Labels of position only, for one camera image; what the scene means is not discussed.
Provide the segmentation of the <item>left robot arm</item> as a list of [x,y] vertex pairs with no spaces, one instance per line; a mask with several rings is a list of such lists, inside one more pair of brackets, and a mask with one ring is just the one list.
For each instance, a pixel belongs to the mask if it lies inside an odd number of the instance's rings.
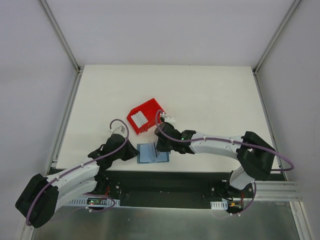
[[34,175],[16,201],[15,208],[25,217],[27,226],[39,228],[59,208],[80,195],[108,197],[111,187],[106,171],[114,161],[125,162],[139,154],[128,138],[113,133],[76,166],[47,176]]

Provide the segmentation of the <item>blue leather card holder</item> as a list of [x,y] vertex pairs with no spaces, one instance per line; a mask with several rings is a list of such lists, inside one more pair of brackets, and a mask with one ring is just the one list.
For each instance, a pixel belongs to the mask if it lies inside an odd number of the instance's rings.
[[155,142],[138,144],[137,150],[139,151],[138,164],[168,163],[170,161],[170,152],[158,151]]

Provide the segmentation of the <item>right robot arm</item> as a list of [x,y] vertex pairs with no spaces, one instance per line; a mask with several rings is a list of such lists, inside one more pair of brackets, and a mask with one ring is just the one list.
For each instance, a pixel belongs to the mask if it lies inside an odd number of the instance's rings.
[[246,131],[243,136],[222,137],[195,130],[179,132],[172,124],[162,122],[154,134],[159,152],[212,154],[237,160],[240,166],[230,173],[225,184],[225,192],[230,197],[237,197],[256,180],[267,181],[270,177],[275,149],[252,131]]

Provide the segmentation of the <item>red plastic bin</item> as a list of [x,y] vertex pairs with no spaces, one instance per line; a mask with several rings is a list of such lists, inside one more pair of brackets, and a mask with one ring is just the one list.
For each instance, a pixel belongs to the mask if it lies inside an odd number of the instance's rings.
[[[148,101],[140,104],[139,106],[130,110],[126,119],[133,128],[134,132],[139,135],[141,133],[147,132],[151,127],[156,125],[156,113],[158,110],[164,112],[163,108],[156,101],[155,98],[151,98]],[[137,112],[142,112],[148,120],[148,123],[144,124],[141,128],[137,128],[131,116],[136,114]]]

